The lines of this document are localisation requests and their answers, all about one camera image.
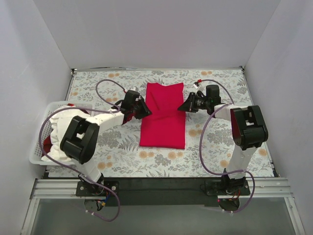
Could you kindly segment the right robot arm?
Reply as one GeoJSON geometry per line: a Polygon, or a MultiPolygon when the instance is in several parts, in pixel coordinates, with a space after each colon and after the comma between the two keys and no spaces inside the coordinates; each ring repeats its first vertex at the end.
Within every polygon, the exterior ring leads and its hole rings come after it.
{"type": "Polygon", "coordinates": [[[190,113],[206,110],[210,115],[208,121],[213,118],[230,121],[235,147],[223,173],[211,172],[212,175],[220,176],[220,179],[210,186],[231,195],[244,187],[252,155],[268,140],[268,130],[258,105],[223,104],[218,85],[207,85],[205,91],[206,94],[202,91],[191,92],[178,110],[190,113]]]}

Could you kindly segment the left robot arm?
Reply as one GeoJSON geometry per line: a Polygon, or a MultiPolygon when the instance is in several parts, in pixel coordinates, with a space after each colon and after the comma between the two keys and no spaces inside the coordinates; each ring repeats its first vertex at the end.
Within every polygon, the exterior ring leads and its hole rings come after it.
{"type": "Polygon", "coordinates": [[[142,119],[152,114],[144,98],[133,90],[126,91],[123,100],[113,104],[108,111],[92,117],[74,116],[61,140],[60,149],[75,163],[79,174],[87,179],[87,190],[100,195],[104,184],[102,173],[93,160],[98,136],[111,128],[121,126],[132,118],[142,119]]]}

